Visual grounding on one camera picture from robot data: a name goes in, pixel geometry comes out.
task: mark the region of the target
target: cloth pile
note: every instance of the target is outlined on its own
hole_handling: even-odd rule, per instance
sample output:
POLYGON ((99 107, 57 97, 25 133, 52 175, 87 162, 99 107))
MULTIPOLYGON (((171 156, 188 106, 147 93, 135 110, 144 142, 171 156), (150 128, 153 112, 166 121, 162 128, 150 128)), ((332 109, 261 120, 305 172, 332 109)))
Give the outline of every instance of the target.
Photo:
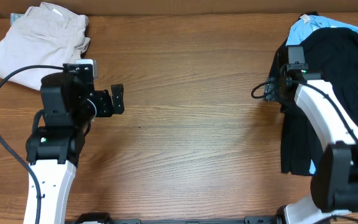
MULTIPOLYGON (((301 45, 310 70, 321 70, 331 82, 336 98, 358 125, 358 27, 313 15, 302 15, 288 39, 276 52, 269 79, 278 78, 277 53, 286 45, 301 45)), ((296 105, 285 110, 282 172, 313 175, 323 155, 320 141, 308 118, 296 105)))
MULTIPOLYGON (((88 17, 64 7, 42 2, 30 7, 15 19, 0 41, 0 77, 29 65, 74 63, 86 51, 90 39, 85 37, 88 17)), ((35 68, 13 76, 10 81, 40 90, 41 79, 54 69, 35 68)))

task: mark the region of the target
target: wooden tabletop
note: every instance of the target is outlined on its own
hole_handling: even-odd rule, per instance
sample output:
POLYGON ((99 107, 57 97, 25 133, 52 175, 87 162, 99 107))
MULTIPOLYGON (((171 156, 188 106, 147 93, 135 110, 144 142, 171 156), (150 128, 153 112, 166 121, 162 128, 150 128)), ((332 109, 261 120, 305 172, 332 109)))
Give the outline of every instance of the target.
MULTIPOLYGON (((96 89, 123 83, 126 110, 93 123, 67 218, 243 218, 309 194, 309 177, 280 172, 279 105, 250 97, 298 16, 91 17, 96 89)), ((358 26, 358 13, 324 16, 358 26)), ((0 40, 8 28, 0 19, 0 40)), ((37 91, 0 91, 0 132, 22 157, 41 108, 37 91)), ((27 173, 0 145, 0 223, 22 223, 27 190, 27 173)))

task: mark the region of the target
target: black fabric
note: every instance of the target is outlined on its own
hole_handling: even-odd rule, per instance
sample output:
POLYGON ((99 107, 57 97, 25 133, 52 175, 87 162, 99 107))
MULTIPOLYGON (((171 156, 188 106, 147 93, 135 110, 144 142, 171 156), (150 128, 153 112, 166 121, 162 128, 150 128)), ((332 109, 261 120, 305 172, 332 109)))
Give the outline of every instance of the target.
MULTIPOLYGON (((285 42, 277 51, 283 50, 285 42)), ((347 28, 322 28, 301 45, 309 68, 323 72, 336 98, 358 125, 358 33, 347 28)), ((277 58, 269 76, 278 77, 277 58)), ((282 172, 296 175, 309 175, 310 159, 317 167, 323 153, 310 122, 295 105, 285 110, 281 153, 282 172)))

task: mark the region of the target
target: white label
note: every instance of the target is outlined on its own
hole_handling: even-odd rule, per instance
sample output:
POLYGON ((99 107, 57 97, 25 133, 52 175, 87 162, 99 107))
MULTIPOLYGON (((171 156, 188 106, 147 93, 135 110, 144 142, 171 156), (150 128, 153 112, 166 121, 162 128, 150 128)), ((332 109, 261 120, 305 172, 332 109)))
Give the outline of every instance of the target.
POLYGON ((306 14, 302 15, 300 18, 303 20, 304 24, 310 21, 310 17, 306 14))
POLYGON ((56 14, 59 14, 59 15, 63 16, 63 14, 60 13, 57 9, 53 9, 52 12, 55 12, 56 14))

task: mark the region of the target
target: blue cloth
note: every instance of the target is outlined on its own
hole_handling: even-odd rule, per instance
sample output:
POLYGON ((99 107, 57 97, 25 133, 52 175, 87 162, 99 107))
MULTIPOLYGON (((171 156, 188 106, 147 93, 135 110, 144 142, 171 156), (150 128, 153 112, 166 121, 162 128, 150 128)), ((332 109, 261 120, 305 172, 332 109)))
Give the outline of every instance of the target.
POLYGON ((346 24, 344 22, 335 21, 324 16, 308 16, 310 21, 300 19, 291 26, 290 35, 286 45, 299 45, 315 30, 326 27, 344 27, 358 33, 358 27, 346 24))

